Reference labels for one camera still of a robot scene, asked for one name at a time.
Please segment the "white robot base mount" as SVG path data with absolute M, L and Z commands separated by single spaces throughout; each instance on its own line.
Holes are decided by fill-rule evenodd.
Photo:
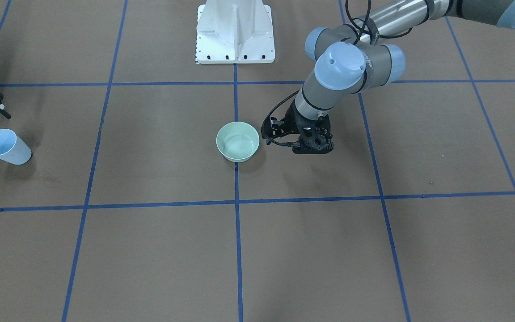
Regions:
M 275 61 L 272 10 L 263 1 L 207 0 L 197 13 L 197 64 Z

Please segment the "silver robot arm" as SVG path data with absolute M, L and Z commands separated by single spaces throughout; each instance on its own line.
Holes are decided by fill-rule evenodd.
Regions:
M 284 118 L 268 114 L 264 119 L 260 131 L 266 144 L 298 135 L 279 145 L 296 154 L 333 151 L 329 111 L 343 97 L 390 84 L 405 71 L 402 49 L 382 40 L 402 37 L 413 27 L 446 16 L 515 29 L 515 0 L 395 0 L 335 29 L 312 30 L 304 49 L 315 63 L 313 70 L 289 96 Z

